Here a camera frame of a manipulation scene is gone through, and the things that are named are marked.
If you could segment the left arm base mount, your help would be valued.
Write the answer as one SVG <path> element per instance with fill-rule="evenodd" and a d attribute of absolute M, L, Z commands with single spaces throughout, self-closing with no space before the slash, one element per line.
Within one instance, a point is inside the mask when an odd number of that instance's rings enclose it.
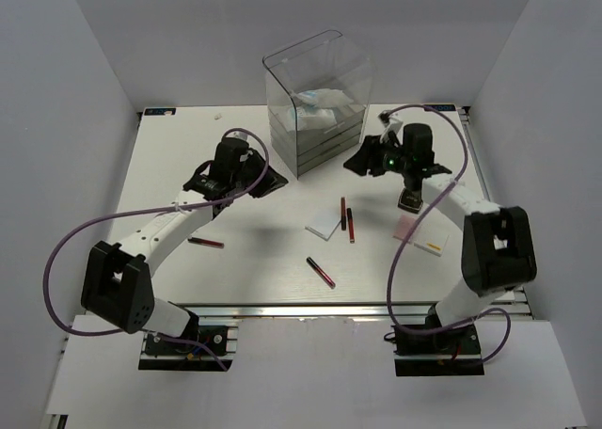
<path fill-rule="evenodd" d="M 191 341 L 174 342 L 145 334 L 138 359 L 140 371 L 227 372 L 237 350 L 238 324 L 229 319 L 201 318 Z"/>

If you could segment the clear acrylic organizer with drawers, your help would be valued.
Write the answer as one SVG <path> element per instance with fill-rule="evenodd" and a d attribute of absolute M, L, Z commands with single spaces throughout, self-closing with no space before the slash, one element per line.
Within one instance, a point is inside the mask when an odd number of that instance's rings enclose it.
<path fill-rule="evenodd" d="M 272 147 L 295 178 L 363 136 L 374 66 L 336 29 L 262 58 Z"/>

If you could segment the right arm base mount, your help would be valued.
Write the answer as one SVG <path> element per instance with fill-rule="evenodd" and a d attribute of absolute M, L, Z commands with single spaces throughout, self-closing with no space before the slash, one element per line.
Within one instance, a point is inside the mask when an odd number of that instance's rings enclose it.
<path fill-rule="evenodd" d="M 475 325 L 423 336 L 392 328 L 383 337 L 394 347 L 398 377 L 482 376 L 482 349 Z"/>

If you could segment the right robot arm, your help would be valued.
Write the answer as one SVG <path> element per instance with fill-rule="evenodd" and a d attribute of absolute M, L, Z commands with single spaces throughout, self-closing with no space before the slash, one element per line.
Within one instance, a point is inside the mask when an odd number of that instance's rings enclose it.
<path fill-rule="evenodd" d="M 343 166 L 358 176 L 402 175 L 405 190 L 462 231 L 459 281 L 432 307 L 423 327 L 398 327 L 424 336 L 432 350 L 449 351 L 459 340 L 458 327 L 470 325 L 498 297 L 535 279 L 526 211 L 480 198 L 436 163 L 428 125 L 396 122 L 381 135 L 368 135 Z"/>

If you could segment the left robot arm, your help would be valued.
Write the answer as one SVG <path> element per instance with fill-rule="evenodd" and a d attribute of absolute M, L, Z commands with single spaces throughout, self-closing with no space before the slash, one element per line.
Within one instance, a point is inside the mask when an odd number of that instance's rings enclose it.
<path fill-rule="evenodd" d="M 97 243 L 87 261 L 82 306 L 128 334 L 148 331 L 166 337 L 177 352 L 198 344 L 198 317 L 155 296 L 152 278 L 161 264 L 195 231 L 213 222 L 245 196 L 263 198 L 287 184 L 269 165 L 266 146 L 249 145 L 253 134 L 230 129 L 166 207 L 131 235 Z"/>

